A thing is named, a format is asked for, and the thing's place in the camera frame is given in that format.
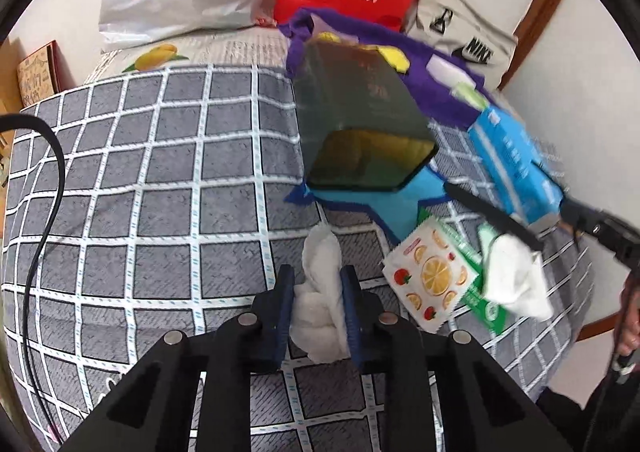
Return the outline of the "person right hand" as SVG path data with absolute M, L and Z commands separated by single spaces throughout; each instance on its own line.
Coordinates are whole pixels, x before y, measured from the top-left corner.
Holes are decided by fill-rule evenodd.
M 620 313 L 616 324 L 616 351 L 627 357 L 639 348 L 639 290 L 628 277 L 620 294 Z

